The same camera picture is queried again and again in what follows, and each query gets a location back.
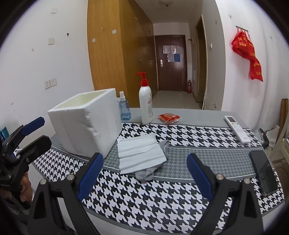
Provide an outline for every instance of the pleated white cloth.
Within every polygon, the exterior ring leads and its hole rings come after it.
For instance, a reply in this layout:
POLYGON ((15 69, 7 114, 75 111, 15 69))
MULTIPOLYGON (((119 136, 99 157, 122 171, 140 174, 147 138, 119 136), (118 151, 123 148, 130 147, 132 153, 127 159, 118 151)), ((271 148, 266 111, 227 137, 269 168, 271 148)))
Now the pleated white cloth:
POLYGON ((121 174, 136 172, 166 161, 155 134, 117 140, 121 174))

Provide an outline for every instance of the doorway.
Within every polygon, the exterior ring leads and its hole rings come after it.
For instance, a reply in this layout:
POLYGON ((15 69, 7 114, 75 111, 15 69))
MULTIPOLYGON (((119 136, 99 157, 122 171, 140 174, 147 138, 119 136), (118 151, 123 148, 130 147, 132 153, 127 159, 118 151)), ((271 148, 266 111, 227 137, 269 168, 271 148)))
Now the doorway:
POLYGON ((186 91, 187 49, 185 35, 155 36, 159 91, 186 91))
POLYGON ((197 51, 198 51, 198 78, 196 101, 200 108, 204 108, 207 84, 207 43, 204 29, 203 16, 198 20, 196 27, 197 51))

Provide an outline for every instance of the black and white houndstooth pattern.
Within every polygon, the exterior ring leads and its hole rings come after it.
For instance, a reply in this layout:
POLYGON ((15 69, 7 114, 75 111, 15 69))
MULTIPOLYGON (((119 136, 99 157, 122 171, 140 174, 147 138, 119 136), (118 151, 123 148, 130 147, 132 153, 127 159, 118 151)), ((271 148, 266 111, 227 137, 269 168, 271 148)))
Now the black and white houndstooth pattern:
MULTIPOLYGON (((83 163, 57 150, 50 149, 34 161, 50 181, 62 180, 76 173, 83 163)), ((284 200, 277 173, 278 190, 263 197, 258 180, 251 178, 262 213, 284 200)), ((189 233, 197 225, 209 204, 193 183, 153 180, 141 184, 133 176, 104 170, 88 198, 82 201, 88 209, 129 226, 167 233, 189 233)), ((216 229, 223 229, 232 199, 228 198, 216 229)))
POLYGON ((193 146, 193 147, 262 147, 250 129, 245 132, 251 139, 251 143, 242 144, 231 128, 225 127, 205 127, 205 126, 185 126, 185 125, 143 125, 138 123, 123 123, 123 129, 119 138, 137 137, 150 133, 156 134, 158 141, 170 140, 173 146, 193 146))

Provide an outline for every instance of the wooden wardrobe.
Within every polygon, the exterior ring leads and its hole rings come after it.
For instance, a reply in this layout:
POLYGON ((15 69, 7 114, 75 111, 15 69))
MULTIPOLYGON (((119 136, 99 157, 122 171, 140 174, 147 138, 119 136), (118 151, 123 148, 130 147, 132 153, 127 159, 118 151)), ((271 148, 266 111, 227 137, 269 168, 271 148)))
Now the wooden wardrobe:
POLYGON ((87 40, 95 90, 124 91, 130 107, 139 107, 141 76, 135 73, 147 72, 155 96, 153 24, 134 0, 88 0, 87 40))

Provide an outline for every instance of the white spray nozzle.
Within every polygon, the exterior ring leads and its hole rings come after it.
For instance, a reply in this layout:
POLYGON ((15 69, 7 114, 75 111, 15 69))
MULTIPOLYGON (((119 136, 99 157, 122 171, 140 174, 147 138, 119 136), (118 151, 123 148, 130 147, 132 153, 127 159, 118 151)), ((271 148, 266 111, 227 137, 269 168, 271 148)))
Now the white spray nozzle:
POLYGON ((123 91, 120 91, 119 92, 119 95, 120 95, 120 98, 121 98, 121 101, 125 101, 125 94, 123 91))

